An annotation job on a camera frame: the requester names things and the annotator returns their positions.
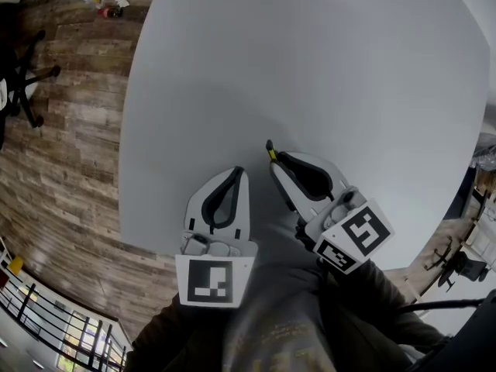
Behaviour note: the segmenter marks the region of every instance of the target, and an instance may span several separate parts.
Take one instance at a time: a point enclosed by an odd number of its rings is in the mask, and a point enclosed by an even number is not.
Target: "person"
[[[344,275],[295,241],[271,246],[239,309],[174,297],[133,342],[125,372],[400,371],[445,339],[415,313],[395,313],[405,298],[373,262]]]

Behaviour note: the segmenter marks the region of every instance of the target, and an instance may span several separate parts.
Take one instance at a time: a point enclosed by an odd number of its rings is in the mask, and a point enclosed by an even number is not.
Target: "black railing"
[[[36,291],[35,284],[32,284],[30,287],[28,287],[28,290],[28,294],[24,297],[24,299],[22,299],[16,294],[15,291],[11,291],[8,285],[5,286],[0,291],[0,307],[2,307],[3,310],[7,314],[9,314],[12,319],[14,319],[32,337],[43,343],[45,346],[51,348],[55,353],[58,353],[60,356],[65,357],[67,360],[83,367],[86,370],[99,372],[102,370],[107,370],[108,368],[114,371],[122,371],[126,362],[126,348],[122,348],[112,335],[112,324],[108,325],[105,337],[105,345],[102,349],[102,352],[99,353],[98,341],[100,340],[100,336],[103,334],[102,321],[99,321],[98,326],[96,326],[89,322],[89,318],[82,319],[77,315],[74,315],[74,313],[70,313],[67,310],[63,310],[57,307],[55,303]],[[35,296],[36,299],[42,298],[44,302],[52,305],[55,308],[54,310],[57,310],[57,312],[66,313],[66,319],[62,319],[59,315],[49,310],[49,306],[44,307],[40,304],[40,302],[35,301]],[[33,321],[34,317],[31,317],[33,315],[36,315],[36,319],[39,319],[38,322]],[[84,328],[82,329],[76,325],[71,324],[72,319],[82,321],[84,323]],[[60,324],[60,322],[62,322],[62,326],[64,328],[61,328],[58,325]],[[78,338],[67,332],[68,326],[78,330],[81,333],[79,335],[80,337]],[[87,329],[88,326],[96,328],[97,332],[91,332],[90,329]],[[82,346],[83,338],[85,335],[93,336],[91,350],[88,350]],[[71,341],[67,340],[70,338],[74,338],[77,341],[77,344],[74,344]],[[88,358],[88,362],[85,363],[84,361],[79,360],[77,356],[71,356],[70,354],[66,353],[62,350],[64,346],[69,349],[76,350],[77,354],[86,356]]]

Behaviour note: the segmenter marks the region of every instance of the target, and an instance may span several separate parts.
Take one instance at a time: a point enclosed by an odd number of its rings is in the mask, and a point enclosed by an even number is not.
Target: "office chair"
[[[450,282],[451,274],[454,272],[457,272],[458,275],[466,277],[471,281],[482,282],[486,279],[489,269],[487,269],[486,262],[471,260],[466,253],[459,250],[443,267],[443,273],[437,283],[438,287],[442,287],[445,283],[447,283],[449,286],[447,291],[449,291],[454,285],[454,283]]]
[[[41,74],[30,79],[26,79],[26,74],[29,68],[29,62],[33,57],[34,48],[38,41],[45,38],[45,31],[41,30],[36,34],[35,40],[29,45],[26,55],[20,60],[17,59],[16,53],[12,48],[0,46],[0,81],[5,79],[7,83],[7,93],[14,92],[12,100],[7,101],[7,105],[0,110],[0,150],[3,145],[5,119],[8,115],[16,116],[20,113],[18,102],[20,102],[29,124],[33,128],[43,125],[43,117],[37,116],[34,118],[29,107],[29,100],[26,95],[26,87],[30,84],[44,80],[45,78],[56,77],[60,73],[60,67],[54,66],[49,72]]]

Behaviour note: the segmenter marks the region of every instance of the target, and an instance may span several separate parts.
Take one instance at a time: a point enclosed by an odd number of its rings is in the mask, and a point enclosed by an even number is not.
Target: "dark jacket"
[[[414,313],[394,313],[405,299],[372,262],[348,276],[329,274],[322,279],[319,298],[338,372],[404,370],[411,363],[398,344],[426,353],[443,339]],[[229,315],[199,310],[180,305],[176,296],[133,342],[125,372],[220,372]]]

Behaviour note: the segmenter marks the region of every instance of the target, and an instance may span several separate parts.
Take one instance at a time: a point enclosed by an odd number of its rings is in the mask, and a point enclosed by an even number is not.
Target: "railing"
[[[14,288],[27,288],[28,294],[22,299],[9,288],[5,286],[0,291],[0,307],[9,314],[24,330],[26,330],[32,337],[43,343],[45,346],[51,348],[55,353],[60,356],[83,367],[91,372],[100,372],[107,370],[114,370],[121,372],[126,362],[126,347],[122,347],[119,342],[112,335],[112,324],[106,326],[107,332],[104,332],[102,320],[98,321],[98,325],[91,324],[89,317],[83,319],[78,317],[73,312],[70,313],[63,308],[59,308],[50,299],[44,297],[36,291],[36,285],[31,284],[30,287],[25,287],[19,280],[19,284],[11,282]],[[46,306],[41,305],[41,301],[36,301],[39,298],[43,299]],[[61,318],[57,313],[66,313],[66,318]],[[84,323],[84,327],[78,327],[72,324],[73,319],[79,320]],[[96,329],[93,333],[88,326]],[[84,342],[86,336],[92,336],[91,344]],[[103,337],[105,341],[103,347],[98,351],[98,343],[102,344]],[[73,356],[62,349],[66,347],[76,351],[76,356]],[[79,359],[79,355],[87,359],[87,362]]]

